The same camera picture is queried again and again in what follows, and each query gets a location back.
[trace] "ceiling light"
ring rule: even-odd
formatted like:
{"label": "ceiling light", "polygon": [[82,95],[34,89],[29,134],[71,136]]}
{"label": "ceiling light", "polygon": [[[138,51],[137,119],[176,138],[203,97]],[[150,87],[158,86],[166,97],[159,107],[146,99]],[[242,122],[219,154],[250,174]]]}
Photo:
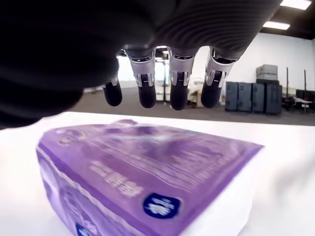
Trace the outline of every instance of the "ceiling light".
{"label": "ceiling light", "polygon": [[308,8],[309,5],[311,5],[311,3],[312,2],[309,0],[283,0],[283,2],[280,5],[306,10],[306,8]]}
{"label": "ceiling light", "polygon": [[290,27],[289,24],[273,22],[273,21],[267,21],[263,26],[268,27],[268,28],[280,29],[280,30],[287,30]]}

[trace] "blue logo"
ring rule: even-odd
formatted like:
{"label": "blue logo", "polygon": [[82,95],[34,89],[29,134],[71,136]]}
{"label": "blue logo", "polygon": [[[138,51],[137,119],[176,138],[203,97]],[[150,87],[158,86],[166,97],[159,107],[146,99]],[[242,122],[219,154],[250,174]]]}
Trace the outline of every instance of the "blue logo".
{"label": "blue logo", "polygon": [[77,229],[78,236],[91,236],[89,232],[86,229],[84,229],[82,225],[79,225],[78,223],[76,223],[75,228]]}
{"label": "blue logo", "polygon": [[176,198],[153,193],[144,200],[143,210],[154,218],[170,219],[177,215],[180,205]]}

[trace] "purple packaging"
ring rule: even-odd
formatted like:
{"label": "purple packaging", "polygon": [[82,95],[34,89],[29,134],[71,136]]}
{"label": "purple packaging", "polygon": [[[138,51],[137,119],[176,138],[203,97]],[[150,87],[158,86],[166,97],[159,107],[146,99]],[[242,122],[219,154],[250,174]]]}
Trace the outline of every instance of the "purple packaging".
{"label": "purple packaging", "polygon": [[121,120],[48,131],[47,197],[76,236],[178,236],[261,145]]}

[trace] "white table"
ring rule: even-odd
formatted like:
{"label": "white table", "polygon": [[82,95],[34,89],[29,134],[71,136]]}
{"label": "white table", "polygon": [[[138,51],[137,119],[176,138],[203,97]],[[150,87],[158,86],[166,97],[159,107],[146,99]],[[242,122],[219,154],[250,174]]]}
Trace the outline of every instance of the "white table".
{"label": "white table", "polygon": [[306,100],[303,100],[302,98],[298,98],[298,97],[293,97],[294,100],[295,100],[295,103],[301,103],[302,104],[302,107],[304,107],[304,112],[306,113],[306,108],[309,108],[309,104],[313,103],[311,101],[306,101]]}
{"label": "white table", "polygon": [[240,236],[314,236],[315,127],[64,113],[0,131],[0,228],[6,236],[70,236],[51,210],[35,145],[45,130],[131,118],[265,145],[266,165]]}

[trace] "black fingertip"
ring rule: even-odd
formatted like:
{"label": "black fingertip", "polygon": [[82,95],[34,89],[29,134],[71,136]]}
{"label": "black fingertip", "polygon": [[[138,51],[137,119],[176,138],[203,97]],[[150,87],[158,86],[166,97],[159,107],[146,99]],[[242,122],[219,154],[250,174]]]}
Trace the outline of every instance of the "black fingertip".
{"label": "black fingertip", "polygon": [[213,81],[211,86],[208,86],[206,82],[203,83],[201,103],[206,108],[214,108],[219,100],[221,94],[221,88],[218,87],[219,83]]}
{"label": "black fingertip", "polygon": [[181,111],[187,104],[188,86],[184,86],[184,81],[177,81],[171,86],[170,104],[176,111]]}
{"label": "black fingertip", "polygon": [[112,82],[106,84],[106,87],[103,88],[105,99],[109,105],[112,107],[117,107],[121,104],[123,100],[122,90],[120,88],[119,81],[118,83],[113,86]]}
{"label": "black fingertip", "polygon": [[148,83],[142,83],[139,89],[139,100],[144,108],[152,108],[157,101],[155,85],[149,86]]}

